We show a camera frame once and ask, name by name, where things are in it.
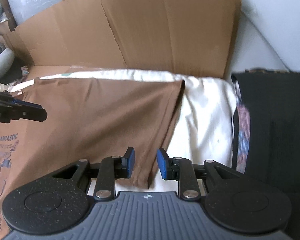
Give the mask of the brown t-shirt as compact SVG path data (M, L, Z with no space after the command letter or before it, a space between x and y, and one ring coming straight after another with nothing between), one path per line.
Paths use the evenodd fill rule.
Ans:
M147 189L158 170L156 155L167 148L178 120L183 80L138 82L104 79L36 79L18 99L41 105L44 122L0 123L0 239L8 234L1 214L13 189L79 159L135 150L132 177L121 185Z

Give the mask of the black cloth under pillow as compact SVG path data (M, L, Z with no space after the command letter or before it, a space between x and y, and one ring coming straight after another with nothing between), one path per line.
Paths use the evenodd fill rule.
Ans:
M27 79L29 75L29 65L22 59L16 57L7 71L7 73L0 79L0 83L4 85L14 86Z

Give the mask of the cream bear print bedsheet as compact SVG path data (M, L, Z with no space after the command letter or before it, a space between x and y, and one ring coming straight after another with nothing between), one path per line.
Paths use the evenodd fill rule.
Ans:
M235 110L236 99L230 85L214 78L196 78L168 72L145 70L98 70L76 72L41 77L40 79L104 79L130 80L138 82L173 82L183 80L185 89L179 107L178 120L168 147L172 157L184 157L201 164L205 159L215 159L220 163L231 163L231 116ZM33 85L30 80L11 88L17 96L24 88ZM156 172L147 189L119 184L119 190L170 191L176 188L174 182L163 182Z

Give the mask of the folded black garment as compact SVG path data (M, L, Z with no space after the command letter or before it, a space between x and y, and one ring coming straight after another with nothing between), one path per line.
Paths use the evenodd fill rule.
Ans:
M300 239L300 73L258 69L231 79L250 117L245 174L290 198L286 233Z

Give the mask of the flattened cardboard box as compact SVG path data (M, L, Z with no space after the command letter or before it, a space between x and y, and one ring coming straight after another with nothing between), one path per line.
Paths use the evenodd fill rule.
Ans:
M62 0L6 33L37 66L162 70L222 78L241 0Z

